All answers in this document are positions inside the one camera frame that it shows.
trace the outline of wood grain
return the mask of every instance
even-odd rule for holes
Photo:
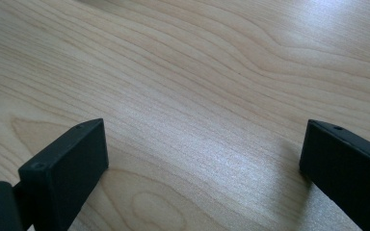
[[[358,230],[298,162],[309,118],[370,141],[370,2],[0,1],[0,180],[97,117],[70,230]]]

